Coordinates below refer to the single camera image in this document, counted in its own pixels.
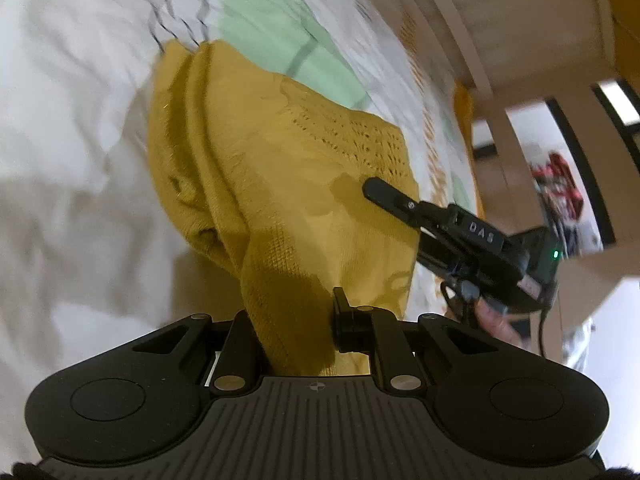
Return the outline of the person right hand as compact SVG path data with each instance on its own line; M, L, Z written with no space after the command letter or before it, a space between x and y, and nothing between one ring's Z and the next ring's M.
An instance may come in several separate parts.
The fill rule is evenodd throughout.
M495 311L484 300L478 300L474 306L477 324L485 333L514 347L525 348L521 335L514 330L508 319Z

